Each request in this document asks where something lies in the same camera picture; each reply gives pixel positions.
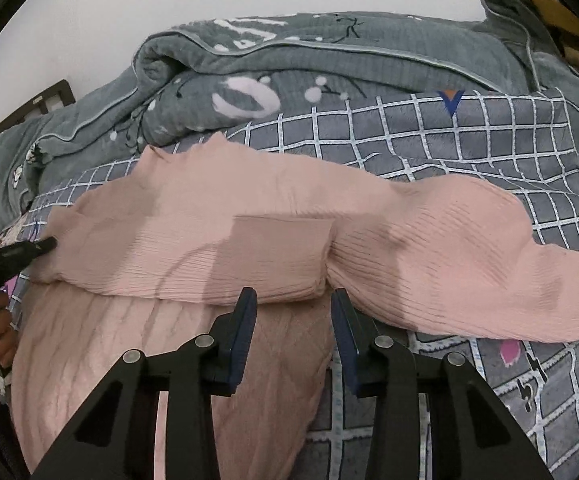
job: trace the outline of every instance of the white pattern print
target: white pattern print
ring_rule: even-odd
[[[225,101],[217,93],[212,94],[214,110],[231,119],[262,119],[280,110],[280,98],[267,85],[250,77],[228,77],[224,86],[253,98],[259,105],[260,110],[243,110]]]
[[[21,175],[22,175],[22,166],[19,166],[13,172],[13,189],[16,189],[18,187]]]
[[[317,86],[312,86],[305,90],[305,99],[307,99],[310,103],[319,102],[321,97],[323,97],[323,91]]]
[[[25,154],[25,162],[27,162],[28,164],[32,164],[36,161],[36,143],[32,143],[32,145],[29,147],[27,153]]]
[[[262,38],[263,41],[273,40],[276,37],[275,32],[269,32],[268,30],[259,30],[258,28],[236,27],[236,25],[229,23],[228,20],[214,20],[214,24],[218,25],[219,27],[227,28],[233,32],[237,32],[238,34],[241,35],[251,34],[252,36],[258,36],[259,38]]]
[[[226,21],[234,23],[260,23],[261,25],[280,25],[281,27],[289,25],[287,22],[281,22],[280,20],[270,20],[269,18],[229,18]]]
[[[238,48],[249,48],[250,46],[255,46],[256,42],[251,40],[234,40],[234,44]]]

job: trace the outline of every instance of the brown cloth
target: brown cloth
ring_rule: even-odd
[[[579,17],[558,0],[522,0],[550,31],[561,55],[579,68]]]

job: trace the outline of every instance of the gray blanket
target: gray blanket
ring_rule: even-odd
[[[444,173],[483,178],[521,200],[538,243],[579,250],[579,154],[568,115],[569,107],[557,91],[529,96],[383,95],[303,106],[293,114],[231,128],[227,136],[258,150],[304,153],[382,178],[411,181]],[[207,136],[191,134],[166,149],[183,152]],[[54,205],[72,204],[86,190],[128,174],[137,160],[90,168],[39,195],[21,238],[36,239]],[[23,276],[15,286],[10,308],[16,322],[26,285]],[[579,342],[502,342],[381,329],[413,352],[439,357],[463,352],[509,406],[554,478],[573,480],[579,474]],[[345,391],[336,355],[328,374],[291,480],[365,478],[373,400],[357,400]],[[424,403],[422,407],[421,479],[427,479],[429,422]]]
[[[340,12],[212,20],[154,34],[116,80],[0,134],[0,232],[55,184],[147,143],[394,91],[520,95],[557,87],[570,102],[579,150],[579,76],[519,0],[483,5],[483,23]]]

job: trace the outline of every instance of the metal screw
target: metal screw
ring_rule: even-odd
[[[198,348],[207,348],[214,344],[214,338],[209,334],[199,335],[194,341]]]
[[[138,350],[127,350],[123,354],[123,361],[128,364],[136,363],[140,359],[140,352]]]
[[[374,344],[378,348],[391,348],[394,346],[394,340],[388,335],[379,335],[374,339]]]
[[[462,366],[465,364],[465,356],[460,352],[450,352],[447,355],[447,362],[454,366]]]

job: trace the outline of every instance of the pink cable-knit fabric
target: pink cable-knit fabric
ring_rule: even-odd
[[[245,378],[214,400],[227,480],[290,473],[333,347],[332,287],[410,330],[579,339],[579,253],[536,244],[521,202],[468,176],[390,182],[216,134],[147,148],[129,176],[54,208],[45,234],[59,245],[32,269],[12,386],[31,468],[122,352],[177,348],[243,286],[260,304]]]

